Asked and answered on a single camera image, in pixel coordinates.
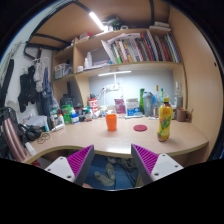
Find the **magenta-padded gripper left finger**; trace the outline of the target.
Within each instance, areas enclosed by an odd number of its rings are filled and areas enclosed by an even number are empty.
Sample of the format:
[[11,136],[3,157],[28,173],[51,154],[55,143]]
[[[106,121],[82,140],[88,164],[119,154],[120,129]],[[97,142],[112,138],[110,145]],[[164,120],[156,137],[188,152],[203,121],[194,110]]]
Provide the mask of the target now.
[[69,157],[58,157],[46,168],[46,171],[82,186],[94,156],[94,146],[90,145]]

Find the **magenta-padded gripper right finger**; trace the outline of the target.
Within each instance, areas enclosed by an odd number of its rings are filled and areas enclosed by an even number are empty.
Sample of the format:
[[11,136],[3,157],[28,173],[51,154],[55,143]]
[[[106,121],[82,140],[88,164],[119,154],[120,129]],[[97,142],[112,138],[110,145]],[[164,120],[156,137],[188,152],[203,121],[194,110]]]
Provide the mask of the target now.
[[144,185],[182,169],[169,155],[156,154],[136,144],[131,145],[131,154]]

